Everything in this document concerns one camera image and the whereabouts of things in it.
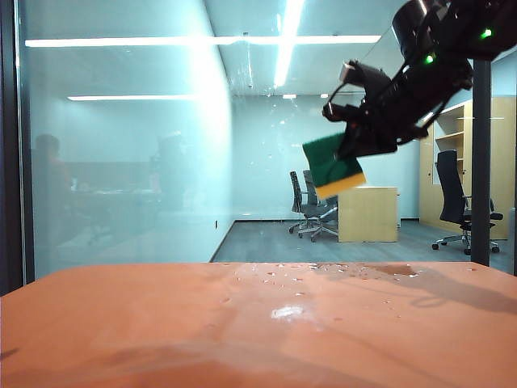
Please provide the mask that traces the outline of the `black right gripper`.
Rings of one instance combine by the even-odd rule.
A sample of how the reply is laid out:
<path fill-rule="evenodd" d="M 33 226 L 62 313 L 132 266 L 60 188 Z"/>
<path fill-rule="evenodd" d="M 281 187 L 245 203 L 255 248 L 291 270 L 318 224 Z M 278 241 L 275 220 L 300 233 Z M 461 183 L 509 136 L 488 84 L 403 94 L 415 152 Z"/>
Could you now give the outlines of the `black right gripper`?
<path fill-rule="evenodd" d="M 473 68 L 468 60 L 437 58 L 431 64 L 413 64 L 393 78 L 381 93 L 366 98 L 359 106 L 359 116 L 355 106 L 327 102 L 322 115 L 328 121 L 352 120 L 347 123 L 334 156 L 355 158 L 392 153 L 399 145 L 426 137 L 427 130 L 417 123 L 472 85 Z"/>

